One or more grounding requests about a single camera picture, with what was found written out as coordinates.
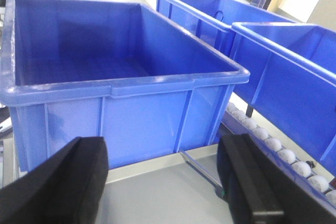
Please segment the crate rim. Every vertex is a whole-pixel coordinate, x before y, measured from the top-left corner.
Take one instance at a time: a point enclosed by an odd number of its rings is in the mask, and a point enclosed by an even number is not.
[[[326,81],[327,83],[336,87],[336,74],[319,66],[318,64],[306,59],[305,57],[287,49],[284,46],[268,39],[259,33],[252,31],[249,29],[249,26],[264,26],[264,27],[275,27],[275,26],[288,26],[288,27],[319,27],[324,30],[328,30],[333,32],[329,29],[326,29],[322,26],[316,24],[301,24],[301,23],[283,23],[283,22],[265,22],[265,23],[253,23],[253,22],[234,22],[232,25],[232,30],[235,31],[237,34],[244,36],[246,39],[251,40],[258,45],[267,48],[271,52],[275,53],[276,55],[282,57],[285,60],[290,61],[291,63],[295,64],[296,66],[310,72],[314,76]]]

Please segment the black foam pad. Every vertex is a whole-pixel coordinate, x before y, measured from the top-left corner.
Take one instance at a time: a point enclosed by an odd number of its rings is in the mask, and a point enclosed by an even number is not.
[[[243,136],[222,137],[217,169],[235,224],[284,223],[285,213]]]
[[[107,173],[103,137],[78,137],[0,190],[0,224],[92,224]]]

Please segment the plastic crate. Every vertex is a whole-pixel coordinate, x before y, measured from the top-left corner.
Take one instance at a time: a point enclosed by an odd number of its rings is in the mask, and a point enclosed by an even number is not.
[[[104,136],[110,168],[217,141],[249,72],[140,4],[7,0],[0,102],[20,167]]]
[[[225,55],[235,36],[233,22],[293,22],[236,0],[157,0],[156,10]]]
[[[336,33],[235,23],[231,58],[251,72],[235,92],[336,175]]]

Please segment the white roller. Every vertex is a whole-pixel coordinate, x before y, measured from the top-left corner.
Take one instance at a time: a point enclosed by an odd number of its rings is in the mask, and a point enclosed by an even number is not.
[[[326,195],[327,199],[336,207],[336,190],[328,192]]]
[[[242,121],[246,118],[246,114],[242,110],[235,110],[234,112],[232,112],[232,115],[240,121]]]
[[[256,121],[252,118],[247,118],[242,120],[242,124],[247,127],[249,130],[254,130],[258,125]]]
[[[278,152],[278,154],[279,154],[280,158],[283,161],[286,161],[288,164],[292,164],[296,160],[294,152],[289,150],[289,149],[280,150]]]
[[[297,174],[307,178],[311,174],[310,166],[303,161],[296,162],[292,164],[292,168]]]
[[[282,148],[280,140],[277,138],[271,137],[265,140],[265,144],[273,151],[278,152]]]
[[[261,140],[265,140],[268,138],[268,132],[264,128],[256,128],[253,131],[256,137],[260,138]]]
[[[227,109],[227,111],[230,112],[230,113],[234,112],[235,110],[238,110],[238,109],[236,108],[235,104],[232,103],[232,102],[229,102],[229,103],[227,104],[226,109]]]
[[[328,181],[320,175],[311,176],[308,181],[318,191],[325,192],[329,188]]]

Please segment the crate handle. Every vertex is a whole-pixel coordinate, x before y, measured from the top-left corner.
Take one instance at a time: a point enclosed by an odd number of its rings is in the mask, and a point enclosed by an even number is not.
[[[217,18],[217,14],[221,14],[221,15],[222,15],[222,18],[221,18],[221,19]],[[214,18],[217,19],[217,20],[219,20],[219,21],[223,21],[223,19],[224,19],[224,13],[223,13],[221,10],[218,10],[218,11],[215,13]]]

